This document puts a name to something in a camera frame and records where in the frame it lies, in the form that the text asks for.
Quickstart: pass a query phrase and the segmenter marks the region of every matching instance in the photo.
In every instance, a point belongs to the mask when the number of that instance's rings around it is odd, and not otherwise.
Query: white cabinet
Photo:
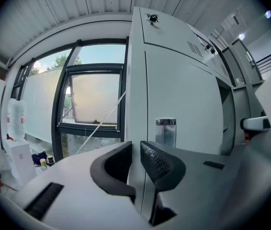
[[[140,8],[144,42],[174,50],[202,62],[203,56],[196,35],[188,25],[168,14]],[[149,15],[159,15],[159,23],[151,25]]]
[[[216,78],[185,55],[156,46],[145,49],[148,140],[155,141],[156,118],[173,117],[177,148],[219,154],[223,109]]]

